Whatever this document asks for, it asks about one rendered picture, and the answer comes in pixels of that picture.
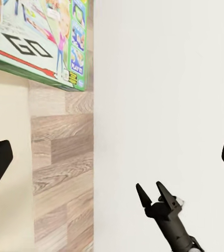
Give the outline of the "board game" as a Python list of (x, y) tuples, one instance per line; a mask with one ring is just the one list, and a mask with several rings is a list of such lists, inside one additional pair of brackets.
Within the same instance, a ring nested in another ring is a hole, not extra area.
[(0, 0), (0, 70), (84, 92), (88, 0)]

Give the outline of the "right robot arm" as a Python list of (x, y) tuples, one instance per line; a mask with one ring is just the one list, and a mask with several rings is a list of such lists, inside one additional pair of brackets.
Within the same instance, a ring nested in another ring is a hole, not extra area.
[(161, 194), (157, 202), (147, 196), (140, 184), (137, 183), (136, 188), (146, 215), (155, 219), (172, 252), (204, 252), (198, 241), (188, 235), (177, 216), (184, 208), (185, 201), (172, 196), (162, 182), (157, 181), (156, 185)]

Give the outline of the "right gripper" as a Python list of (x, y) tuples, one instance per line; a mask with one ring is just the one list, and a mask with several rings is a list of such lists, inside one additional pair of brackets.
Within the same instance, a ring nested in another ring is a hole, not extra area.
[(146, 211), (146, 215), (155, 219), (156, 224), (159, 226), (165, 238), (169, 241), (176, 240), (186, 231), (185, 226), (177, 216), (182, 211), (182, 208), (175, 197), (164, 187), (162, 182), (157, 181), (156, 185), (164, 203), (153, 202), (140, 184), (137, 183), (138, 195), (144, 211)]

